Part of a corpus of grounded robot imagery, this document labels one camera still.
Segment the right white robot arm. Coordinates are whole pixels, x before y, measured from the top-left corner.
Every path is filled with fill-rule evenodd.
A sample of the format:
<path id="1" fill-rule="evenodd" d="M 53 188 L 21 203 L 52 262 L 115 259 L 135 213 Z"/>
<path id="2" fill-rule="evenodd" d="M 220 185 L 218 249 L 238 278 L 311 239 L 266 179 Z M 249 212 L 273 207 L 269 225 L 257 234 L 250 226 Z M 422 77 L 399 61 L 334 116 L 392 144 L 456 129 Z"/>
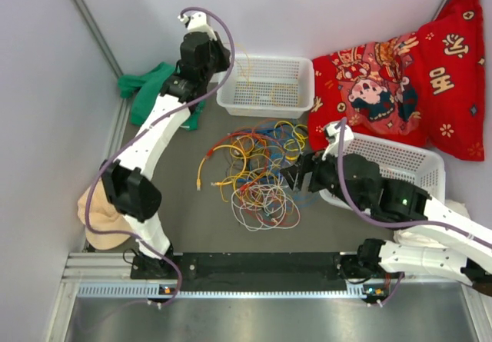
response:
<path id="1" fill-rule="evenodd" d="M 303 154 L 281 175 L 289 188 L 328 191 L 366 222 L 395 233 L 430 239 L 417 241 L 369 238 L 340 272 L 352 277 L 379 274 L 429 274 L 491 294 L 491 231 L 449 208 L 423 188 L 385 178 L 378 164 L 359 154 L 324 157 Z"/>

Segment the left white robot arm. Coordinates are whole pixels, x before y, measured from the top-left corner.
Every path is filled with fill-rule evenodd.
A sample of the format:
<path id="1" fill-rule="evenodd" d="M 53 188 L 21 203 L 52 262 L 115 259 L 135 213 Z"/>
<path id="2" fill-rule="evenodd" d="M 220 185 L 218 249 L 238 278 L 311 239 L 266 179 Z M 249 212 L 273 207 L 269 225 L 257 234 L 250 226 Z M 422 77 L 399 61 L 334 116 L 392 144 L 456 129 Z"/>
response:
<path id="1" fill-rule="evenodd" d="M 212 77 L 231 67 L 231 53 L 216 31 L 187 33 L 180 53 L 138 134 L 101 175 L 108 202 L 137 237 L 134 279 L 162 279 L 174 269 L 173 247 L 158 216 L 162 195 L 151 179 L 175 132 L 204 100 Z"/>

